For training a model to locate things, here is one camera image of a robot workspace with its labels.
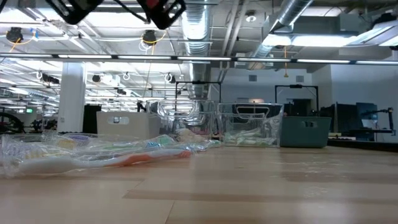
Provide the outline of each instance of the ductwork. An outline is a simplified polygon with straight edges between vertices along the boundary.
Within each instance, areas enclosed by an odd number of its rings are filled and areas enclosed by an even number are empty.
[[[209,44],[204,43],[210,38],[210,8],[203,4],[188,4],[182,14],[182,30],[184,39],[203,42],[187,42],[185,48],[190,56],[206,56]],[[211,66],[208,63],[190,63],[191,81],[210,81]],[[209,85],[193,85],[194,98],[206,98]]]
[[[270,22],[268,17],[266,20],[266,35],[264,41],[258,46],[256,51],[251,55],[255,58],[264,58],[271,52],[273,45],[267,44],[266,37],[271,32],[291,33],[293,31],[294,22],[303,14],[303,12],[311,5],[313,0],[284,0],[277,18]],[[264,68],[265,66],[258,63],[248,63],[247,69],[254,70],[256,68]]]

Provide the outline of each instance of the white cardboard box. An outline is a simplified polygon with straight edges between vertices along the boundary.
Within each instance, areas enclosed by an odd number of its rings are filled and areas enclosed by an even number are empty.
[[[159,136],[161,119],[156,115],[134,112],[97,112],[98,134],[118,134],[139,139]]]

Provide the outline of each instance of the wooden table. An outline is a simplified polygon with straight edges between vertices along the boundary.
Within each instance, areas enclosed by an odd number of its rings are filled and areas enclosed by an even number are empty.
[[[398,223],[398,154],[224,147],[0,179],[0,223]]]

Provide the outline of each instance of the gray storage bin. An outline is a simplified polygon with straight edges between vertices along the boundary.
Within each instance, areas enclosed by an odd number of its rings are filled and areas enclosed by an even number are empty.
[[[331,118],[284,117],[281,147],[323,148],[328,144]]]

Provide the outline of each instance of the clear plastic bin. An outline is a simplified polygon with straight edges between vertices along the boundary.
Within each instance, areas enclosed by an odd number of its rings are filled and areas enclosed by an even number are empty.
[[[279,147],[284,106],[220,103],[220,140],[225,146]]]
[[[215,104],[210,100],[160,100],[157,114],[162,118],[160,134],[179,142],[210,140],[213,134]]]

